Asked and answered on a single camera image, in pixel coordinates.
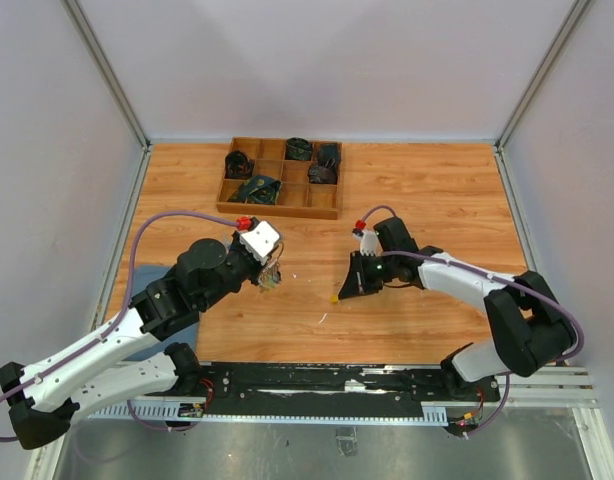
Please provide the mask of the keyring with keys and tags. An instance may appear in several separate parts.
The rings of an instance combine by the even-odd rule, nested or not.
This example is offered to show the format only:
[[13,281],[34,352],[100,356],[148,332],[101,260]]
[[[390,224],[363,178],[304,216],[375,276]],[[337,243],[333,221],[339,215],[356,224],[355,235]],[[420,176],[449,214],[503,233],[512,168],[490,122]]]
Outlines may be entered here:
[[284,253],[284,243],[273,251],[271,258],[258,277],[258,288],[261,293],[274,290],[282,282],[281,257]]

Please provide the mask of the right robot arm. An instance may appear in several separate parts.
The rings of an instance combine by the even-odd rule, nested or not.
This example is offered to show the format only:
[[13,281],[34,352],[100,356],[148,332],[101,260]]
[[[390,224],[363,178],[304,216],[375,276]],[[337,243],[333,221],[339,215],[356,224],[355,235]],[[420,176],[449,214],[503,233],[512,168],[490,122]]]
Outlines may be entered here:
[[350,255],[338,299],[413,287],[446,294],[485,315],[490,340],[469,343],[440,364],[440,387],[450,399],[464,399],[479,381],[500,374],[527,378],[574,356],[584,344],[577,320],[535,271],[502,274],[461,262],[434,246],[419,247],[397,216],[373,227],[360,219],[353,234],[359,247]]

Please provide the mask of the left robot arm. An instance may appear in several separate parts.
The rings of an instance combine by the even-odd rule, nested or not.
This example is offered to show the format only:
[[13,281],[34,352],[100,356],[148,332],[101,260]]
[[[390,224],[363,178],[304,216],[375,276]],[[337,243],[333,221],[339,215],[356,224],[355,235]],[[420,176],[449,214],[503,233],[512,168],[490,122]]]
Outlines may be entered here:
[[281,243],[256,232],[237,232],[230,245],[201,239],[108,323],[42,361],[1,367],[11,441],[33,450],[110,405],[194,393],[201,383],[197,357],[173,336],[245,282],[258,284]]

